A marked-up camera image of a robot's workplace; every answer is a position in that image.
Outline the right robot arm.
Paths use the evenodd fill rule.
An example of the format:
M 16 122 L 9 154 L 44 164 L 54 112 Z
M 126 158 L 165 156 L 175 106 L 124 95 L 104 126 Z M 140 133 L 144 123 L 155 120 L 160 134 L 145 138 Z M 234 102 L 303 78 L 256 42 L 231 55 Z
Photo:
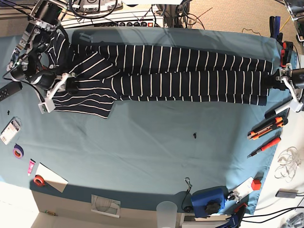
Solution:
M 6 73 L 10 76 L 2 77 L 9 83 L 0 89 L 1 100 L 19 92 L 22 85 L 27 84 L 36 91 L 39 109 L 44 114 L 55 109 L 53 97 L 57 92 L 78 90 L 74 72 L 68 73 L 64 65 L 57 66 L 55 63 L 46 67 L 40 61 L 43 53 L 53 50 L 51 44 L 58 30 L 64 39 L 56 57 L 68 57 L 68 35 L 61 26 L 68 9 L 69 5 L 60 0 L 37 1 L 28 15 L 29 24 L 7 65 Z

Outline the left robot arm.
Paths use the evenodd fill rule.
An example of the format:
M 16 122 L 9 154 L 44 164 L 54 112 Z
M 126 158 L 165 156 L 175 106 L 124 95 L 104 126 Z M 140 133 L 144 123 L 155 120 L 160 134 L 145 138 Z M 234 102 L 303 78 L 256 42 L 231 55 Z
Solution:
M 291 109 L 297 113 L 304 110 L 304 69 L 292 69 L 292 65 L 287 63 L 285 67 L 278 69 L 273 75 L 268 76 L 263 81 L 267 88 L 289 90 L 292 99 L 285 104 L 265 113 L 265 118 L 273 117 L 286 109 Z

